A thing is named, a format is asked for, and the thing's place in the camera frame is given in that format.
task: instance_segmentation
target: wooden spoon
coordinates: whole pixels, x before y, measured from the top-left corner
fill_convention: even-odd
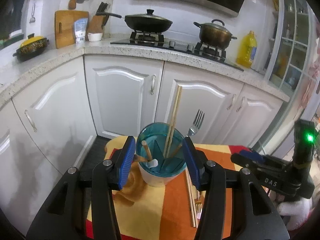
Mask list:
[[[74,10],[77,7],[77,2],[76,0],[70,0],[68,3],[68,9],[69,10]]]

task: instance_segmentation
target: dark floor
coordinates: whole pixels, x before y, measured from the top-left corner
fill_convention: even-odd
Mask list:
[[[97,136],[90,151],[88,152],[82,167],[80,168],[81,171],[83,170],[92,170],[97,164],[104,160],[106,155],[104,151],[104,147],[106,143],[110,141],[108,138],[104,138],[101,136]],[[87,215],[91,202],[91,188],[86,189],[86,197],[85,197],[85,215]]]

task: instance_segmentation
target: cooking oil bottle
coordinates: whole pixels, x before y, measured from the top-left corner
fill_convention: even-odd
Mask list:
[[[244,67],[250,68],[257,50],[257,41],[254,32],[250,31],[243,37],[236,62]]]

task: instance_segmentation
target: cooking pot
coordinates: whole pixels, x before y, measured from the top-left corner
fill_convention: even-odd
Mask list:
[[[35,56],[40,55],[48,46],[49,40],[43,36],[36,36],[32,33],[28,36],[28,39],[20,44],[20,47],[13,54],[13,57],[17,56],[19,61],[26,61]]]
[[[163,33],[172,25],[172,21],[153,15],[154,10],[147,9],[147,13],[126,15],[124,21],[134,31]],[[97,12],[96,15],[114,16],[122,18],[119,14]]]
[[[215,24],[214,22],[220,22],[222,23],[222,26]],[[237,37],[233,37],[231,32],[224,27],[224,22],[222,20],[214,19],[210,23],[199,24],[194,22],[193,24],[200,28],[200,41],[210,46],[226,49],[229,46],[231,39],[237,39]]]

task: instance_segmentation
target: pot lid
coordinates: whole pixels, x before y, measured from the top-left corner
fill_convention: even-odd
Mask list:
[[[20,44],[20,48],[23,47],[23,46],[26,46],[28,44],[31,44],[35,41],[39,41],[39,40],[42,40],[42,39],[45,39],[45,37],[43,36],[35,36],[34,33],[28,35],[28,39],[26,41],[24,41],[23,43]]]
[[[157,16],[157,15],[153,15],[153,12],[155,10],[152,9],[147,9],[147,13],[141,13],[141,14],[132,14],[132,15],[126,15],[125,18],[127,17],[142,17],[142,18],[152,18],[152,19],[158,19],[158,20],[162,20],[162,21],[167,21],[167,22],[171,22],[170,20]]]
[[[220,22],[220,23],[222,23],[222,26],[219,25],[219,24],[216,24],[214,22]],[[210,23],[202,23],[201,25],[211,26],[211,27],[214,27],[214,28],[216,28],[218,30],[221,30],[221,31],[225,32],[225,33],[231,34],[231,32],[227,28],[224,27],[224,22],[222,20],[219,20],[219,19],[214,19]]]

